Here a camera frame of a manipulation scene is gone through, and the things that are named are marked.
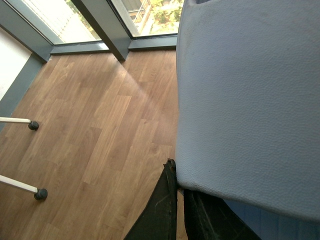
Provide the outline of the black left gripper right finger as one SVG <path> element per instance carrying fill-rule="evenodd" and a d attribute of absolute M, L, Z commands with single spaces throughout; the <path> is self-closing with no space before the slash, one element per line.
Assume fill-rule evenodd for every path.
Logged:
<path fill-rule="evenodd" d="M 183 190 L 184 225 L 189 240 L 259 240 L 260 237 L 216 196 Z"/>

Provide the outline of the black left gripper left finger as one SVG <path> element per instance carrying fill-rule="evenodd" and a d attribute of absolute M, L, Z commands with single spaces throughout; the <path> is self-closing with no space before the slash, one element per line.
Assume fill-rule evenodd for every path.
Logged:
<path fill-rule="evenodd" d="M 168 159 L 155 188 L 126 240 L 175 240 L 177 238 L 178 184 L 176 163 Z"/>

